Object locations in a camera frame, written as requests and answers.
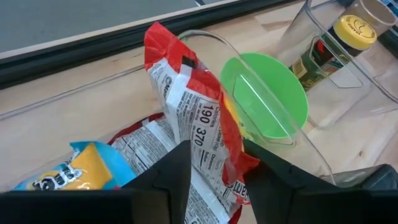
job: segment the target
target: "yellow jar lid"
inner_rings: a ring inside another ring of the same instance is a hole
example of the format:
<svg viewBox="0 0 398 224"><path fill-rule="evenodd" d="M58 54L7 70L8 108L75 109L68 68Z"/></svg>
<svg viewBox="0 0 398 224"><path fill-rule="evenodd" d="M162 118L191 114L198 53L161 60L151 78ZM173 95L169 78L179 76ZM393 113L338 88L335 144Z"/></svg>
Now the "yellow jar lid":
<svg viewBox="0 0 398 224"><path fill-rule="evenodd" d="M376 31L358 16L342 16L333 25L336 35L357 50L366 50L377 41Z"/></svg>

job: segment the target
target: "wooden table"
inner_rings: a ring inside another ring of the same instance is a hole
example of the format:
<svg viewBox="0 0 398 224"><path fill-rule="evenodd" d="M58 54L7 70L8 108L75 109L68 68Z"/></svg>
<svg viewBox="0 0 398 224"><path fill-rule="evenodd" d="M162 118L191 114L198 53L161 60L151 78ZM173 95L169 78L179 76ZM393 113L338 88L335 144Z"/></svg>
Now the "wooden table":
<svg viewBox="0 0 398 224"><path fill-rule="evenodd" d="M303 1L297 1L278 6L222 22L205 30L224 37L239 52L272 54L274 46L302 4ZM148 19L118 27L133 26L145 21ZM1 53L0 58L113 29L117 27ZM140 47L1 90L0 184L12 187L20 181L21 178L18 177L49 162L50 166L56 164L60 157L70 153L70 141L106 141L116 131L161 111L149 76L142 69L143 62L143 48ZM395 139L397 122L398 114L393 112L336 125L328 130L328 135L310 124L306 125L304 131L333 171L338 172L383 162L398 164L398 152L393 150L398 142L392 141L385 147L387 140ZM252 223L252 219L251 209L246 207L241 223Z"/></svg>

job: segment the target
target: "food item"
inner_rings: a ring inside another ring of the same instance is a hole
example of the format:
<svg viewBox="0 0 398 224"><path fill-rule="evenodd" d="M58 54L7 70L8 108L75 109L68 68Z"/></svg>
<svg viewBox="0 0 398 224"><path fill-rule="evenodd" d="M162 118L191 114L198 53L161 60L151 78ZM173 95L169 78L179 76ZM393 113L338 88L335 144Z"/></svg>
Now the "food item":
<svg viewBox="0 0 398 224"><path fill-rule="evenodd" d="M243 174L259 163L242 151L242 135L219 81L194 52L155 23L146 32L145 68L172 127L175 143L191 140L192 165L221 195L249 203Z"/></svg>
<svg viewBox="0 0 398 224"><path fill-rule="evenodd" d="M100 142L74 142L71 146L75 154L69 161L23 181L15 190L113 189L135 178L112 147Z"/></svg>
<svg viewBox="0 0 398 224"><path fill-rule="evenodd" d="M342 16L328 32L353 57L358 56L377 41L374 29L361 18L353 15ZM340 56L342 62L334 57L324 43ZM323 35L322 39L317 40L290 69L307 91L348 62L349 58L339 47L329 37Z"/></svg>
<svg viewBox="0 0 398 224"><path fill-rule="evenodd" d="M253 137L252 137L253 134L249 134L246 131L246 127L244 126L244 123L241 121L241 118L238 116L238 113L236 112L236 108L234 107L231 100L228 99L227 96L224 97L224 104L225 104L226 109L231 113L235 122L238 123L239 131L242 134L242 137L253 141Z"/></svg>
<svg viewBox="0 0 398 224"><path fill-rule="evenodd" d="M153 114L120 131L109 142L140 175L177 146L173 131L163 114ZM192 167L184 223L237 222L241 205L220 197Z"/></svg>

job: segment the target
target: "clear plastic bin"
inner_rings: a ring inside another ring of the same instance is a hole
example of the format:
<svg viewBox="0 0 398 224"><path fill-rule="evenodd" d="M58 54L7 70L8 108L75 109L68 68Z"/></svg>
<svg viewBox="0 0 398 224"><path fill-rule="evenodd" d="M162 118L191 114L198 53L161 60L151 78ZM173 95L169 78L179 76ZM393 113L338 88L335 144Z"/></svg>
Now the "clear plastic bin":
<svg viewBox="0 0 398 224"><path fill-rule="evenodd" d="M298 127L291 114L267 84L260 79L259 74L231 44L218 35L202 30L188 30L180 34L179 39L197 54L197 57L220 82L222 82L222 70L231 60L239 61L245 67L243 72L241 70L231 71L228 74L229 78L235 82L233 89L224 86L224 92L228 94L233 105L241 111L237 122L244 123L244 130L241 129L243 136L315 176L331 174L330 167L319 150ZM245 102L240 100L236 93L238 82L245 83L262 102L262 109L268 111L275 120L278 120L278 124L285 131L285 138L274 139L263 135L260 131L261 127L249 116L249 110L252 107L243 106Z"/></svg>
<svg viewBox="0 0 398 224"><path fill-rule="evenodd" d="M362 118L398 108L393 94L398 89L398 79L392 69L398 61L378 42L353 58L327 32L344 10L337 1L314 5L306 0L278 46L277 58L287 66L295 63L321 37L328 40L329 44L323 43L340 62L343 57L350 60L307 91L310 121L318 128L330 127L342 119Z"/></svg>
<svg viewBox="0 0 398 224"><path fill-rule="evenodd" d="M228 50L229 56L236 53ZM209 62L207 59L203 58L203 62ZM289 116L272 94L269 99L273 99L271 109L281 112L277 117ZM69 142L88 139L106 142L119 130L160 109L148 74L142 67L136 67L3 112L0 114L0 190L10 190L27 177L68 159L72 155ZM331 174L328 164L304 133L294 123L285 128L289 130L289 138L268 142L266 146L315 175ZM307 153L296 150L299 147Z"/></svg>

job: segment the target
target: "snack bag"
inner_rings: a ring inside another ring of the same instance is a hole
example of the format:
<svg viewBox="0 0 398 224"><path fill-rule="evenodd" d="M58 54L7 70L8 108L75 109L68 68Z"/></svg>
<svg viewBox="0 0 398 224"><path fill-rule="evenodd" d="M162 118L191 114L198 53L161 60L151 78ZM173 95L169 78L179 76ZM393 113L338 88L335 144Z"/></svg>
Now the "snack bag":
<svg viewBox="0 0 398 224"><path fill-rule="evenodd" d="M115 148L100 142L72 142L69 161L21 182L14 190L114 189L136 177Z"/></svg>
<svg viewBox="0 0 398 224"><path fill-rule="evenodd" d="M249 203L243 174L259 160L243 152L242 135L226 108L219 81L158 22L146 32L144 45L145 68L175 142L191 140L192 165L218 195Z"/></svg>
<svg viewBox="0 0 398 224"><path fill-rule="evenodd" d="M145 172L173 150L177 144L163 113L150 115L118 132L108 144L115 147L137 174ZM242 205L216 194L199 172L191 168L187 209L184 223L236 224Z"/></svg>

